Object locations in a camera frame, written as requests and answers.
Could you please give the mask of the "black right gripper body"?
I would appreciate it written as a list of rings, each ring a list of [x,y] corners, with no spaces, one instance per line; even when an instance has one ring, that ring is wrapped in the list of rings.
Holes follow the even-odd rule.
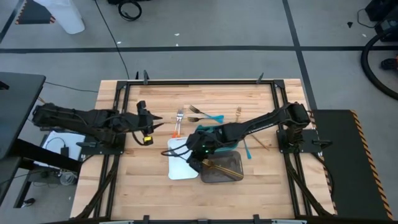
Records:
[[[221,134],[217,131],[198,130],[188,136],[186,146],[191,150],[190,158],[202,161],[223,146]]]

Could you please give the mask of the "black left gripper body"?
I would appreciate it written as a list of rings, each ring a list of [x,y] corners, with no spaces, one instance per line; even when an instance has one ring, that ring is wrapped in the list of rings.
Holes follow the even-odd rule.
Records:
[[[144,134],[152,134],[154,132],[154,118],[152,114],[121,114],[123,127],[127,132],[141,131]]]

